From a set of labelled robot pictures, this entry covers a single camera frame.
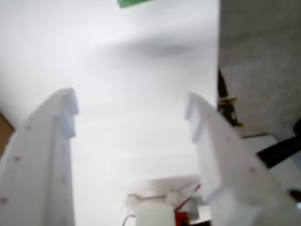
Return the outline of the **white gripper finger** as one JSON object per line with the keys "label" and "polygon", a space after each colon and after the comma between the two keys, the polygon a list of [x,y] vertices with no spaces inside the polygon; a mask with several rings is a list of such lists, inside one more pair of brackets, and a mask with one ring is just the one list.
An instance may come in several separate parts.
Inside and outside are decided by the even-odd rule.
{"label": "white gripper finger", "polygon": [[300,225],[301,211],[293,198],[206,100],[190,93],[186,119],[211,225]]}
{"label": "white gripper finger", "polygon": [[3,226],[72,226],[71,144],[79,112],[73,89],[45,100],[10,138],[0,160]]}

